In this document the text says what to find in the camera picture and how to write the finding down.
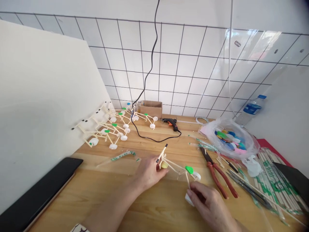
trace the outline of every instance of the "white wall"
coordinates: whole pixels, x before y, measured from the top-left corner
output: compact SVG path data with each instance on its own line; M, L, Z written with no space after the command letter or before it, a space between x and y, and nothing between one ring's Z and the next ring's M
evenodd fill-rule
M153 21L157 1L0 0L0 11ZM238 29L309 33L304 0L234 0ZM230 0L161 0L157 21L229 27Z
M86 41L2 20L0 31L1 214L84 143L70 129L109 96Z
M266 139L288 162L309 178L309 67L288 66L265 93L261 114L246 128Z

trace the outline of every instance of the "white tile wall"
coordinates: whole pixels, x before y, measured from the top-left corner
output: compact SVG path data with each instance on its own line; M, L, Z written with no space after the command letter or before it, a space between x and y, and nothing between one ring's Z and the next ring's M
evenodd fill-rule
M2 12L0 18L86 40L116 109L142 92L151 69L154 23ZM161 101L163 113L233 118L232 111L268 91L289 65L309 66L309 35L232 30L228 88L228 29L156 27L153 68L139 100Z

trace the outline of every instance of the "person's right hand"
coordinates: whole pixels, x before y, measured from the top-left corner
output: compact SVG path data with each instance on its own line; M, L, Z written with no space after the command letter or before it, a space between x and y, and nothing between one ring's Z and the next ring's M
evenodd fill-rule
M192 203L214 231L242 231L216 189L196 181L190 183L190 186L192 190L188 189L187 193Z

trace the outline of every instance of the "cardboard box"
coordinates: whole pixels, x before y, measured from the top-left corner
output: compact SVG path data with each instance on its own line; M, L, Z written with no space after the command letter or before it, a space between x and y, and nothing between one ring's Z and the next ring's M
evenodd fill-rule
M159 101L142 101L139 105L139 111L142 114L147 113L149 116L157 116L162 119L162 102Z

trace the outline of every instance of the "bottle label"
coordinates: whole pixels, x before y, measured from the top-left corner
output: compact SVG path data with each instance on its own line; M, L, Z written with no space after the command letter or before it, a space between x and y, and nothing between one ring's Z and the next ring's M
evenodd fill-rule
M262 107L255 105L255 104L248 104L246 105L246 107L244 108L244 112L248 113L248 114L257 114L260 110L262 109Z

